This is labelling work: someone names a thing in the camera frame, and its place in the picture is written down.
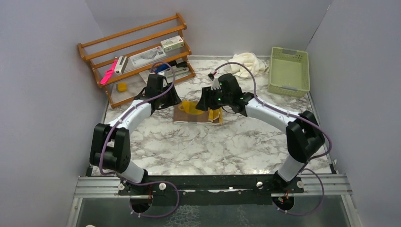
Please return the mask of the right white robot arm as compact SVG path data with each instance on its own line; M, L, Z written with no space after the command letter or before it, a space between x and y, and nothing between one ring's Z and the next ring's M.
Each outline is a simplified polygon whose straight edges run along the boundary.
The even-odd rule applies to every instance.
M269 105L255 94L243 92L232 74L214 79L212 86L203 87L197 110L216 110L228 106L236 114L261 120L285 133L288 157L275 172L273 187L285 192L305 164L325 143L323 133L317 128L310 111L297 113Z

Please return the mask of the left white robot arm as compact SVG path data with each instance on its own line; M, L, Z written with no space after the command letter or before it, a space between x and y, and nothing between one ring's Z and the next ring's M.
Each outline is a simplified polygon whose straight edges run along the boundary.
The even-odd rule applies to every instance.
M156 110L181 102L172 82L163 75L150 74L147 85L134 97L130 107L111 122L94 128L89 162L102 174L116 173L131 182L137 194L148 190L147 171L131 160L131 133Z

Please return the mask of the grey white stapler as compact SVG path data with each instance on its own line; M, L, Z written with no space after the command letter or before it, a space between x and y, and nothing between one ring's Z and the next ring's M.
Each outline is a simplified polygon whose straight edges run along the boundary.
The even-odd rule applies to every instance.
M165 76L167 78L171 78L173 76L173 73L176 76L178 76L178 75L181 75L181 74L185 74L188 71L189 71L188 62L183 61L183 62L180 62L180 63L176 64L175 66L173 66L173 70L167 69L166 73L165 73Z

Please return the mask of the blue stapler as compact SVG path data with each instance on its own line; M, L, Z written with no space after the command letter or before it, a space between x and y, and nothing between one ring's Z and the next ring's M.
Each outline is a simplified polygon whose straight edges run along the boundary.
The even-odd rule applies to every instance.
M162 72L162 71L164 71L164 70L166 70L166 69L169 69L170 67L171 67L171 64L169 64L169 63L161 64L161 65L157 66L157 67L154 69L154 72L155 72L156 74L158 74L158 73L160 73L160 72Z

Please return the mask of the long white flat box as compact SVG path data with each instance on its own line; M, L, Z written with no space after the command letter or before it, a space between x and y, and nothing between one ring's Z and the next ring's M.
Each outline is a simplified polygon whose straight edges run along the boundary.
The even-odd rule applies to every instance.
M159 59L166 57L166 53L161 46L149 49L129 57L134 68L140 68Z

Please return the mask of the yellow sponge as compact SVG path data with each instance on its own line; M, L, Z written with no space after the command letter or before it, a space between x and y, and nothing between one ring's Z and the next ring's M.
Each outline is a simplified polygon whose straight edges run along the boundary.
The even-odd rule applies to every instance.
M118 83L116 84L116 90L118 92L125 92L128 90L127 84L126 83Z

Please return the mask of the white green box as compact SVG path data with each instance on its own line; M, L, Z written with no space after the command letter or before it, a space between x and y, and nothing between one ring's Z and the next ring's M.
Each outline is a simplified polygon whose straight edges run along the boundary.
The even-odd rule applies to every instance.
M165 39L160 42L164 52L170 52L175 49L179 49L184 47L184 41L183 38L179 35L174 36L169 39Z

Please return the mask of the orange wooden rack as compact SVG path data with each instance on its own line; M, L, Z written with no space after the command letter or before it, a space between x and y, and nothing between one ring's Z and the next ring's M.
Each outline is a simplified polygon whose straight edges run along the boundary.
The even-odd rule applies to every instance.
M183 36L183 30L186 28L187 24L184 18L177 13L174 16L88 43L79 43L78 50L83 61L92 69L97 85L105 91L110 107L116 108L133 101L134 97L146 86L148 75L153 73L157 66L161 65L160 61L172 63L172 66L183 61L188 62L189 71L178 76L173 73L171 78L167 78L168 82L174 81L175 83L179 83L195 77L195 72L188 61L188 56L192 52ZM114 73L106 85L100 85L105 71L111 67L115 58L119 58L120 56L129 58L138 53L161 46L161 41L177 35L183 38L184 47L166 52L166 57L140 68L134 68L129 59L123 74L116 75ZM126 83L128 90L118 92L116 90L116 84L118 83Z

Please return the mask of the white silver device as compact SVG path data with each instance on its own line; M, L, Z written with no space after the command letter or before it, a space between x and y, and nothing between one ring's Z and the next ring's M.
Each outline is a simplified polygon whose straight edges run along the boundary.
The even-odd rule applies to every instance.
M125 72L129 58L126 56L120 56L117 60L117 64L114 68L116 75L121 75Z

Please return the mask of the cream white towel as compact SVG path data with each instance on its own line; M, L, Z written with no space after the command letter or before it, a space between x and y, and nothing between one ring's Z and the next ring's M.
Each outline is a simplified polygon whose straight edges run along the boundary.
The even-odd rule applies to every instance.
M265 72L269 72L270 67L267 63L256 57L252 52L244 52L241 54L235 54L229 62L237 62L244 65L254 76L261 75ZM231 72L238 77L247 78L250 77L250 73L242 66L236 64L230 64Z

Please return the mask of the pink plastic tool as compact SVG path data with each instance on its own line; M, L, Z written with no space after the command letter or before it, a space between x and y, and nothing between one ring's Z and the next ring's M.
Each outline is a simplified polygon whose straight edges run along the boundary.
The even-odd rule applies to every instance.
M104 77L101 79L101 81L100 81L100 85L106 85L107 84L107 82L108 82L108 80L112 77L112 75L114 74L114 70L115 70L115 67L116 67L116 65L117 65L117 62L118 62L118 58L115 58L114 59L114 61L113 61L113 63L112 63L112 65L111 65L111 67L108 69L108 70L106 70L105 71L105 75L104 75Z

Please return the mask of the green plastic basket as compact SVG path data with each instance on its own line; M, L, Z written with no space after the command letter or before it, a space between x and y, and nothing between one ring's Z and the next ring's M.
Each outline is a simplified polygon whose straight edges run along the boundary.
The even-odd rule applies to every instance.
M272 47L269 68L268 92L302 98L310 91L307 52Z

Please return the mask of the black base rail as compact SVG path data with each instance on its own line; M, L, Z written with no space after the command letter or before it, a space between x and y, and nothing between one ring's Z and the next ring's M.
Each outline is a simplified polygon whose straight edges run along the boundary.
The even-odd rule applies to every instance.
M264 175L150 175L146 186L121 181L118 194L134 204L154 206L272 205L273 198L303 193L300 177L279 183Z

